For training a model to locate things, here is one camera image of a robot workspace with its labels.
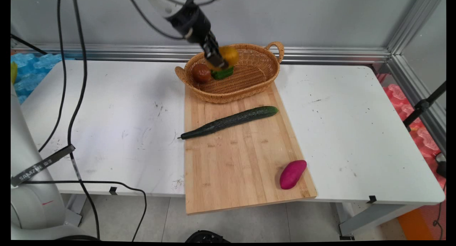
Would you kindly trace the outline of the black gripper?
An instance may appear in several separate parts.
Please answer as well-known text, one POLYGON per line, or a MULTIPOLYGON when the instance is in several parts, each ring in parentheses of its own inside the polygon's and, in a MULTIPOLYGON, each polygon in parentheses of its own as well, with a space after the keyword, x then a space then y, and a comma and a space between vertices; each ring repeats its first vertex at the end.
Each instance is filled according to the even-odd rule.
POLYGON ((211 23, 199 6, 184 5, 167 17, 167 21, 189 43, 202 44, 204 57, 213 69, 228 68, 229 64, 220 53, 218 42, 211 32, 211 23))

